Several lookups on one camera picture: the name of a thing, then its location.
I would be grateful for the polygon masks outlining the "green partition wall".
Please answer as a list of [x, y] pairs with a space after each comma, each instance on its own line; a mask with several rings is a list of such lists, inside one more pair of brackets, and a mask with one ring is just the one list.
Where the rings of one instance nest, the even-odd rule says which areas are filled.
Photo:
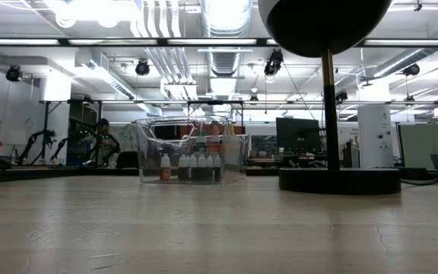
[[438, 170], [438, 123], [399, 123], [398, 138], [405, 167]]

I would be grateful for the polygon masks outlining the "black lamp with round base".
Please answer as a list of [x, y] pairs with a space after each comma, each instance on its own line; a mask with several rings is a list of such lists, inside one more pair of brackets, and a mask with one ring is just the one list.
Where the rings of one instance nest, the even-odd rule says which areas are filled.
[[339, 159], [333, 57], [364, 40], [383, 19], [392, 0], [258, 0], [270, 38], [297, 56], [322, 64], [327, 166], [285, 167], [280, 190], [329, 195], [390, 195], [401, 192], [394, 168], [342, 169]]

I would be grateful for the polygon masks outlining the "clear plastic bin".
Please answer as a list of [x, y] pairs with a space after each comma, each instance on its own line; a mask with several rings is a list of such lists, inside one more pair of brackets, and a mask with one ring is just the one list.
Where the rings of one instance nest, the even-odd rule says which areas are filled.
[[[249, 156], [248, 135], [235, 133], [235, 150], [226, 152], [224, 148], [224, 129], [230, 124], [224, 116], [174, 116], [154, 119], [143, 119], [135, 122], [138, 165], [140, 180], [143, 183], [170, 183], [192, 185], [223, 185], [235, 183], [246, 177], [246, 165]], [[189, 159], [194, 154], [198, 160], [202, 154], [196, 147], [196, 139], [200, 132], [205, 130], [207, 137], [220, 135], [222, 151], [219, 154], [222, 161], [221, 181], [215, 183], [207, 180], [192, 182], [178, 179], [178, 162], [181, 155]], [[160, 159], [168, 154], [171, 163], [171, 177], [169, 182], [160, 180]]]

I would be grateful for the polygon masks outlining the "black office chair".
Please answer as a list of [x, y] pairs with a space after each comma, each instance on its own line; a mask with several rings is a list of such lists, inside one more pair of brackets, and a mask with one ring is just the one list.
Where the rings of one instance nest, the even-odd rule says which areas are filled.
[[138, 153], [136, 151], [122, 151], [116, 160], [116, 169], [138, 169]]

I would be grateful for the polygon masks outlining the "small red food coloring bottle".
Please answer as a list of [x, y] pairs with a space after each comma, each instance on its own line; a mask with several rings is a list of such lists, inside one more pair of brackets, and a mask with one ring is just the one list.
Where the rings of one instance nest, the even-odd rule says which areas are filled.
[[171, 163], [168, 154], [164, 154], [160, 159], [160, 180], [169, 182], [171, 177]]

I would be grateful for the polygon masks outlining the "person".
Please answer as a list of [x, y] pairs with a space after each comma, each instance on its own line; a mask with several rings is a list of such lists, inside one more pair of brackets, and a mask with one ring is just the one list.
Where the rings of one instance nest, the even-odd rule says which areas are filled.
[[97, 124], [97, 132], [79, 140], [80, 145], [89, 145], [86, 160], [97, 166], [115, 169], [121, 151], [119, 137], [111, 132], [110, 123], [101, 118]]

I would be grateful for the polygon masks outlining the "long ceiling light strip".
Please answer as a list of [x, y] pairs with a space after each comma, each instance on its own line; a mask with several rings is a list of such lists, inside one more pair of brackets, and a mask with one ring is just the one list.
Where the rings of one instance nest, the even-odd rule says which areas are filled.
[[438, 46], [438, 40], [381, 40], [368, 39], [363, 42], [364, 46], [394, 46], [394, 47], [428, 47]]
[[0, 46], [256, 46], [257, 39], [241, 38], [0, 38]]

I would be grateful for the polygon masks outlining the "silver ceiling duct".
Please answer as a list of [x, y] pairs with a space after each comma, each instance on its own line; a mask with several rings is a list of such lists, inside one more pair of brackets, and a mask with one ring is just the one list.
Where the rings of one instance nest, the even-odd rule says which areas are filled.
[[244, 37], [249, 31], [253, 0], [200, 0], [206, 37]]

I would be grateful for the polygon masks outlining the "white cabinet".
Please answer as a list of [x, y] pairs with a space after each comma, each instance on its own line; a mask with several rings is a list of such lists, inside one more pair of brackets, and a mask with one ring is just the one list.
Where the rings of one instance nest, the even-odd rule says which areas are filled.
[[363, 105], [358, 108], [360, 166], [393, 167], [392, 124], [388, 105]]

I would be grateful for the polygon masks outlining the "black rack frame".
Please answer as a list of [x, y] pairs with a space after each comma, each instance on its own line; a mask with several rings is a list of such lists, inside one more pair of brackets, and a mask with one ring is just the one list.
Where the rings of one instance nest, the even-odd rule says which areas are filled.
[[41, 160], [42, 166], [46, 166], [52, 162], [51, 158], [46, 157], [46, 149], [50, 148], [47, 144], [46, 140], [46, 132], [49, 131], [49, 116], [50, 113], [53, 112], [57, 107], [62, 104], [78, 104], [78, 105], [98, 105], [97, 111], [97, 120], [99, 120], [103, 115], [103, 101], [102, 100], [77, 100], [77, 99], [68, 99], [68, 100], [40, 100], [41, 104], [45, 105], [44, 108], [44, 119], [43, 119], [43, 139], [41, 145], [41, 151], [39, 157], [36, 160]]

